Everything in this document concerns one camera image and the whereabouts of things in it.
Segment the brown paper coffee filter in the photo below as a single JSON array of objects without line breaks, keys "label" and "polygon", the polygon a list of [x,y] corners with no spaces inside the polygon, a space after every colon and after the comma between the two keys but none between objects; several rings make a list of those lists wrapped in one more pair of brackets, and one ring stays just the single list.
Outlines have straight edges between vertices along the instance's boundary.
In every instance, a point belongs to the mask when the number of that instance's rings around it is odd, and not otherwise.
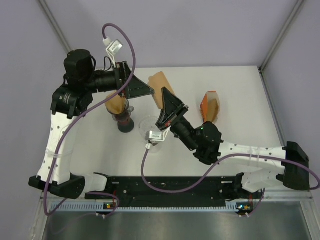
[{"label": "brown paper coffee filter", "polygon": [[114,115],[119,115],[125,110],[126,99],[118,94],[105,103],[106,109]]}]

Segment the clear glass crystal dripper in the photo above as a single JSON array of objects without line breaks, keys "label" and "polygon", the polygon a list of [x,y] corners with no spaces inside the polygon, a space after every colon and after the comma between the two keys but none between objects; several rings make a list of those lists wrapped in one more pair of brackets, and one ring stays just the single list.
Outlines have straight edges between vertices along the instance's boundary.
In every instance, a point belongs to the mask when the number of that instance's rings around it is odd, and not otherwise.
[{"label": "clear glass crystal dripper", "polygon": [[154,132],[159,131],[158,127],[156,126],[157,120],[158,118],[156,116],[149,115],[144,117],[139,122],[138,129],[144,143],[147,142],[146,135],[149,131],[154,131]]}]

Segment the clear plastic coffee dripper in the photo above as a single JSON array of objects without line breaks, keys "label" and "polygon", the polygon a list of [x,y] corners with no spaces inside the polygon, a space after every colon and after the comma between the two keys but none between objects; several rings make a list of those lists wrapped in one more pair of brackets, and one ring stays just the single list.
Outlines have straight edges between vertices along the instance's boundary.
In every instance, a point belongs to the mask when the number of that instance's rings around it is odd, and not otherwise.
[{"label": "clear plastic coffee dripper", "polygon": [[131,114],[132,112],[134,111],[134,107],[133,106],[130,106],[130,104],[129,104],[129,101],[126,99],[125,100],[125,109],[124,109],[124,112],[122,112],[122,113],[129,113],[129,114]]}]

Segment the orange coffee filter box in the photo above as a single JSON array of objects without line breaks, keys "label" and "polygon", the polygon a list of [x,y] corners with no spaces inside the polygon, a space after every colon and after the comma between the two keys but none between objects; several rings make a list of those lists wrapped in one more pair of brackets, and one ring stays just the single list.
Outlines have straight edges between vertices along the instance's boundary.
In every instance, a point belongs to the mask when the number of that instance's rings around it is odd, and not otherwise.
[{"label": "orange coffee filter box", "polygon": [[201,116],[202,116],[202,119],[203,119],[203,122],[204,122],[204,123],[205,123],[205,122],[209,122],[209,121],[207,121],[207,117],[206,117],[206,115],[207,115],[207,110],[208,110],[207,102],[208,102],[208,100],[207,100],[207,93],[206,93],[206,94],[204,95],[204,98],[203,98],[201,104],[200,104],[200,112],[201,112]]}]

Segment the glass carafe red collar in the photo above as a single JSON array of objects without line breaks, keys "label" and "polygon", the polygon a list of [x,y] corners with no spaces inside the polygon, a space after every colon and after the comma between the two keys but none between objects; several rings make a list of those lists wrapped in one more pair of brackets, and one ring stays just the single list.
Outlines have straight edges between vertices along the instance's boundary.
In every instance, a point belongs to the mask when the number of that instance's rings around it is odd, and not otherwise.
[{"label": "glass carafe red collar", "polygon": [[135,127],[130,113],[114,114],[112,117],[117,122],[118,130],[121,133],[129,133]]}]

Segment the glass cup with coffee grounds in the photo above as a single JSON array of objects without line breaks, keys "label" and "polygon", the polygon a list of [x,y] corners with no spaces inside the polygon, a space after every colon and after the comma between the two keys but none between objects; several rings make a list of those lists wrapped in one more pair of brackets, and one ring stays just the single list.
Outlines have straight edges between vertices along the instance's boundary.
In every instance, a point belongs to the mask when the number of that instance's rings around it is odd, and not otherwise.
[{"label": "glass cup with coffee grounds", "polygon": [[161,147],[162,147],[162,145],[160,142],[148,142],[145,145],[145,148],[151,154],[158,153],[161,150]]}]

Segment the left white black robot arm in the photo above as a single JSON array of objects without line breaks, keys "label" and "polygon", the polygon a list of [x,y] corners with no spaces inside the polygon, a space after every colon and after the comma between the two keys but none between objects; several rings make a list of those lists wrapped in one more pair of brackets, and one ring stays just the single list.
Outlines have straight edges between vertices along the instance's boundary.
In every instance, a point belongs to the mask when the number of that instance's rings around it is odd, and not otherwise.
[{"label": "left white black robot arm", "polygon": [[107,176],[71,173],[76,136],[93,102],[93,94],[119,91],[118,96],[134,99],[152,95],[155,91],[132,74],[125,61],[116,63],[109,71],[97,70],[96,60],[85,49],[69,52],[64,68],[63,84],[52,95],[51,126],[44,159],[28,184],[61,198],[77,199],[82,194],[97,192],[106,199],[114,191]]}]

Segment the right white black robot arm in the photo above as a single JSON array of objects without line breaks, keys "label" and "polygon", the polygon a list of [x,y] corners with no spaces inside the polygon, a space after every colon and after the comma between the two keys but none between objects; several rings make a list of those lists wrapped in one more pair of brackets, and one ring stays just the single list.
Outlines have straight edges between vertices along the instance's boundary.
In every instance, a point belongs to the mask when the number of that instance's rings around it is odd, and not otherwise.
[{"label": "right white black robot arm", "polygon": [[161,104],[156,122],[158,129],[169,129],[201,163],[209,166],[225,163],[258,169],[240,173],[240,181],[233,185],[237,197],[245,198],[250,193],[279,184],[296,191],[310,190],[309,157],[298,143],[289,141],[279,147],[230,143],[222,139],[222,133],[210,121],[194,128],[184,117],[188,106],[166,87],[161,87],[156,96],[155,101]]}]

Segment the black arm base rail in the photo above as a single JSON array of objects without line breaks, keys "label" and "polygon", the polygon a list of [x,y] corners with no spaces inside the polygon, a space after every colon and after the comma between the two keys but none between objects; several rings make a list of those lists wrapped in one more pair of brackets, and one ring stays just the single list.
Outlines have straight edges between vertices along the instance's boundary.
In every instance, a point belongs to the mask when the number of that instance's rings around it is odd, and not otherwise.
[{"label": "black arm base rail", "polygon": [[118,197],[120,207],[222,207],[227,201],[257,200],[258,190],[250,193],[240,187],[238,176],[206,177],[193,189],[179,193],[198,181],[194,176],[152,176],[144,183],[140,176],[112,176],[107,180],[104,195],[85,194],[87,200],[112,200]]}]

